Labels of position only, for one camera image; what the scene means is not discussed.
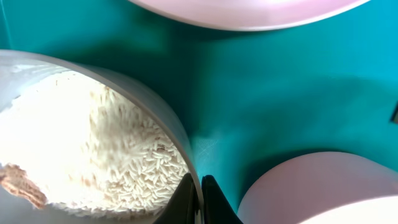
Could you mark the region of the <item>large white plate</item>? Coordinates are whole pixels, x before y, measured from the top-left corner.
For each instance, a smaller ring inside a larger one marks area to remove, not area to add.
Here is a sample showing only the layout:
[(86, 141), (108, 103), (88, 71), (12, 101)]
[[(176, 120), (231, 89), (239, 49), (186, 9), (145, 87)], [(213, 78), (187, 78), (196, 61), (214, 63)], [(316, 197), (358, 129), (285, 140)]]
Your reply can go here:
[(369, 0), (131, 0), (161, 16), (230, 31), (264, 31), (317, 22)]

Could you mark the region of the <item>white rice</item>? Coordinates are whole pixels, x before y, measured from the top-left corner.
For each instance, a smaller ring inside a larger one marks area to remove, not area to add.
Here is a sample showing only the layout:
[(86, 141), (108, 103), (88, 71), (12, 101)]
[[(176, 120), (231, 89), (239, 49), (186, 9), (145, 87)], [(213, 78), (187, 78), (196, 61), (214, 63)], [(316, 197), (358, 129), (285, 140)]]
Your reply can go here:
[(79, 217), (159, 213), (188, 167), (140, 107), (76, 72), (28, 87), (1, 112), (1, 186)]

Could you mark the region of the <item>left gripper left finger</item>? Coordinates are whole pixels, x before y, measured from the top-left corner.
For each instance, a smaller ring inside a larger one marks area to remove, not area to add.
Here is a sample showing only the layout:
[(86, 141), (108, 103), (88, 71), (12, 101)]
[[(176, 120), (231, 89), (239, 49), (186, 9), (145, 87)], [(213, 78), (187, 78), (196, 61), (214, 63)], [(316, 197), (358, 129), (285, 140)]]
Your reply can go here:
[(191, 174), (185, 174), (166, 208), (154, 224), (194, 224), (196, 188)]

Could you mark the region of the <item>grey rice bowl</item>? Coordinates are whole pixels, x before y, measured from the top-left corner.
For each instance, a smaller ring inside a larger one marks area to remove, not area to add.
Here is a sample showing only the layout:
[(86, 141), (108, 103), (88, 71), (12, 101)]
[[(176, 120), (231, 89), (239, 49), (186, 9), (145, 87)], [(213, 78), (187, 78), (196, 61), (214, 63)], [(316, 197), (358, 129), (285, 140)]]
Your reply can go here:
[[(20, 96), (28, 86), (58, 72), (72, 70), (109, 86), (147, 113), (175, 144), (186, 162), (189, 174), (191, 174), (193, 183), (195, 184), (195, 223), (204, 224), (203, 192), (193, 164), (194, 156), (190, 140), (178, 116), (157, 93), (134, 78), (105, 68), (72, 63), (66, 60), (28, 52), (15, 50), (1, 51), (1, 65), (13, 66), (22, 64), (27, 64), (30, 68), (15, 75), (1, 77), (2, 109), (10, 106), (11, 101)], [(152, 218), (143, 219), (142, 222), (154, 223), (156, 219), (160, 217), (160, 214)]]

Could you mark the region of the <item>teal serving tray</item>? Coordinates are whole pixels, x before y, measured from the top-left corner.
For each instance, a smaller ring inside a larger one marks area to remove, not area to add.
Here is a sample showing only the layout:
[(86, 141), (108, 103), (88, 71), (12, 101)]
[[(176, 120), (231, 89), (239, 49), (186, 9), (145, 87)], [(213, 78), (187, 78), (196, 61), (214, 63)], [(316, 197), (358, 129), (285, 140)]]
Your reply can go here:
[(190, 26), (129, 1), (1, 1), (1, 47), (129, 75), (190, 138), (234, 209), (267, 170), (316, 151), (397, 169), (397, 2), (291, 29)]

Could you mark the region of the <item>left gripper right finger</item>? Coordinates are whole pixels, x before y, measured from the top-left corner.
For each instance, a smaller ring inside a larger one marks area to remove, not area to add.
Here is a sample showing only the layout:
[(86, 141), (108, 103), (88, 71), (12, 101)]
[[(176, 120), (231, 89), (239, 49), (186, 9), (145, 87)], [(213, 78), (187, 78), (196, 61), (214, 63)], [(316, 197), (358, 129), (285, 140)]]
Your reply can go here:
[(205, 224), (243, 224), (212, 175), (202, 178)]

